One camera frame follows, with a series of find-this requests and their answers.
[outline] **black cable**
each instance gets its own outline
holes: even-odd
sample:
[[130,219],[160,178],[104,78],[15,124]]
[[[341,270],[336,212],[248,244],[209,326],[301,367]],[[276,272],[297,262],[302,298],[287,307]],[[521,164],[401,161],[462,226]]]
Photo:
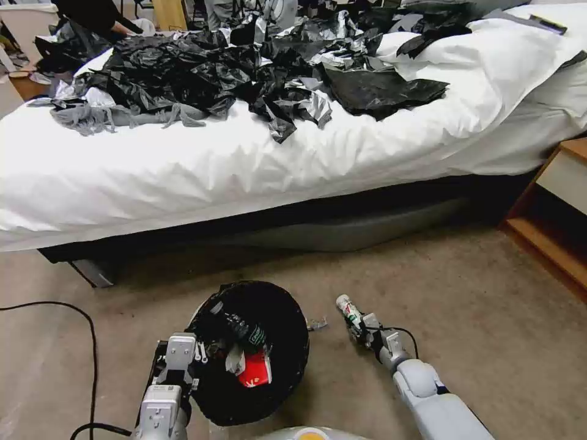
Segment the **black cable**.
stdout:
[[61,301],[26,302],[24,304],[18,304],[16,306],[0,307],[0,312],[6,312],[8,310],[22,309],[23,307],[29,307],[29,306],[42,306],[45,304],[52,304],[54,306],[63,306],[63,307],[68,307],[71,310],[75,310],[76,312],[81,314],[86,319],[87,323],[90,326],[90,333],[92,334],[92,357],[94,359],[94,378],[92,380],[92,395],[90,397],[90,422],[77,428],[72,434],[72,440],[75,439],[75,437],[80,432],[87,430],[87,429],[90,430],[90,440],[94,440],[94,428],[103,429],[103,430],[107,430],[110,432],[115,432],[117,434],[125,435],[127,437],[130,436],[131,432],[127,431],[126,429],[118,428],[118,427],[115,427],[112,425],[107,425],[105,423],[95,423],[94,422],[94,417],[95,417],[95,413],[96,413],[96,390],[98,388],[98,343],[96,341],[96,332],[94,330],[94,322],[92,321],[90,315],[85,313],[79,307],[74,306],[73,304],[69,304],[67,302],[61,302]]
[[366,327],[367,330],[398,330],[398,331],[402,331],[404,333],[407,333],[408,335],[410,335],[410,337],[412,338],[412,343],[414,344],[414,353],[416,354],[416,359],[420,358],[420,355],[418,353],[418,343],[416,342],[416,338],[414,337],[414,335],[412,334],[411,331],[409,331],[408,329],[402,328],[402,327]]
[[79,428],[77,428],[73,432],[73,434],[69,440],[75,440],[75,438],[78,436],[78,434],[80,432],[85,431],[87,429],[90,429],[90,430],[101,429],[101,430],[110,431],[110,432],[113,432],[116,434],[120,434],[120,435],[126,436],[126,437],[130,437],[133,434],[129,430],[126,430],[124,428],[115,427],[114,425],[107,425],[106,423],[86,423],[85,425],[82,425]]

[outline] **beige carpet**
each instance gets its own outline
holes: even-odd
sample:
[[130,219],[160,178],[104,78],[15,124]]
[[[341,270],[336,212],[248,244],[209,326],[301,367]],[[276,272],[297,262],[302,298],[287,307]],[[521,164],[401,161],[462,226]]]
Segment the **beige carpet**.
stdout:
[[[348,254],[200,249],[133,262],[93,291],[36,252],[0,254],[0,304],[70,301],[95,320],[97,421],[131,428],[158,339],[181,331],[220,283],[262,279],[288,289],[311,335],[304,380],[273,417],[231,428],[240,439],[326,425],[375,440],[418,439],[391,379],[357,350],[334,299],[350,295],[386,325],[410,328],[421,357],[498,439],[585,439],[587,309],[507,237],[480,227],[427,232]],[[87,422],[92,378],[86,322],[52,306],[0,313],[0,439],[69,438]],[[191,440],[209,425],[194,409]],[[97,433],[97,439],[116,438]]]

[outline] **nightstand drawer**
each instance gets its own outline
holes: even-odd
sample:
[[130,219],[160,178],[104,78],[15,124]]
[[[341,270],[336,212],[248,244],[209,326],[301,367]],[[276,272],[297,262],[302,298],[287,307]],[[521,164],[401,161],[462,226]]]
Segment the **nightstand drawer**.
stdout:
[[587,215],[587,163],[560,151],[536,183]]

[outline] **wooden nightstand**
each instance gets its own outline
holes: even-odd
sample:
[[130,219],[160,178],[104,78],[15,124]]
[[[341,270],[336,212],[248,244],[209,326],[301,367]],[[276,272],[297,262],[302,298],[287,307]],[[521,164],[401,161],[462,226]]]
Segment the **wooden nightstand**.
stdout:
[[587,302],[587,138],[560,143],[502,229]]

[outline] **white duvet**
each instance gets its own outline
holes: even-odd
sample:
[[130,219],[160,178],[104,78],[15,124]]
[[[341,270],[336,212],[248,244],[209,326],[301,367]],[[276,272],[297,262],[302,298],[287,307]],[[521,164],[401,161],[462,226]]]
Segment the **white duvet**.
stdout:
[[[529,12],[569,31],[560,37],[507,20],[481,20],[469,25],[472,34],[435,42],[417,60],[394,55],[413,34],[385,35],[378,57],[396,62],[407,79],[450,83],[446,96],[380,122],[352,116],[334,102],[324,129],[297,120],[298,130],[281,145],[242,102],[226,121],[208,119],[204,128],[144,125],[90,137],[59,126],[47,108],[22,106],[0,121],[0,251],[96,240],[446,175],[529,171],[557,140],[553,130],[573,136],[587,123],[585,99],[579,104],[552,91],[563,89],[564,81],[584,80],[582,66],[557,73],[550,80],[555,87],[528,96],[587,47],[587,4],[531,5],[514,13]],[[577,90],[585,94],[584,85]],[[557,124],[547,124],[555,117]],[[528,126],[540,137],[522,155],[508,142],[526,145],[516,136],[528,135]]]

